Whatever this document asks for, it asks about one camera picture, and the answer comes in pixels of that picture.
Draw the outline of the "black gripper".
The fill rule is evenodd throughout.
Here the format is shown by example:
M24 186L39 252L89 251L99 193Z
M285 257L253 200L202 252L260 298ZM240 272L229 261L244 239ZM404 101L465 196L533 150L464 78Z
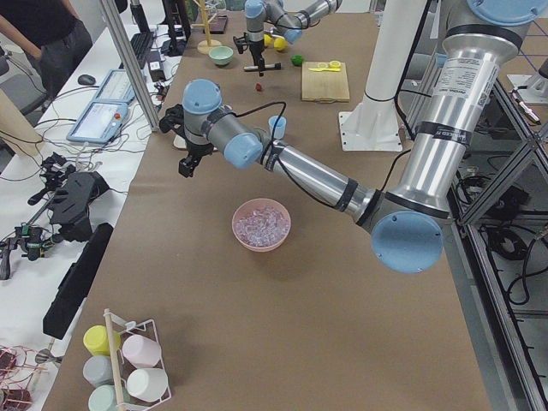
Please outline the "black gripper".
M244 33L240 37L234 36L233 42L239 54L243 54L244 51L251 52L253 63L258 64L259 76L263 76L265 73L265 60L262 55L265 50L264 40L253 41L247 33Z
M178 164L178 173L183 177L193 177L201 159L212 155L214 152L213 144L208 142L201 134L193 134L187 131L184 121L184 109L181 104L176 104L165 111L164 116L159 120L159 129L164 134L174 131L177 136L184 139L188 155L182 158Z

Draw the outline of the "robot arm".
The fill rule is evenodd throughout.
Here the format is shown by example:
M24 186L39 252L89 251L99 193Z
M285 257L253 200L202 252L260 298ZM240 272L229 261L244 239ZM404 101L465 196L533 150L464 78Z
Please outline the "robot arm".
M244 71L257 72L263 76L265 71L280 70L280 63L266 64L262 56L265 34L276 34L293 44L305 29L317 25L323 17L334 14L342 3L318 0L291 14L284 8L283 1L247 0L244 5L246 30L241 37L233 38L239 54L249 50L252 55L253 65L245 67Z
M256 69L262 75L260 60L264 49L261 34L264 23L271 23L288 41L301 36L320 18L334 12L342 1L317 1L308 9L287 15L281 1L247 1L247 30L244 37L252 51ZM350 142L358 151L389 152L387 120L396 120L398 79L404 75L406 57L416 45L404 29L396 36L396 20L390 13L397 1L389 1L373 53L364 99L352 112L343 112L341 136L349 131ZM236 114L223 103L221 86L212 80L190 81L182 102L165 111L159 127L172 130L186 141L188 156L179 163L179 173L192 177L203 157L217 150L235 169L245 171L238 184L253 184L263 191L267 183L252 172L259 164L265 172L278 174L322 206L346 213L371 236L372 252L386 267L401 273L419 273L439 260L443 250L440 223L450 209L446 195L459 163L472 139L499 69L517 56L530 23L547 1L443 1L440 23L441 72L433 88L425 116L415 130L414 143L398 184L385 190L365 188L356 180L310 158L275 137L242 122L256 110Z

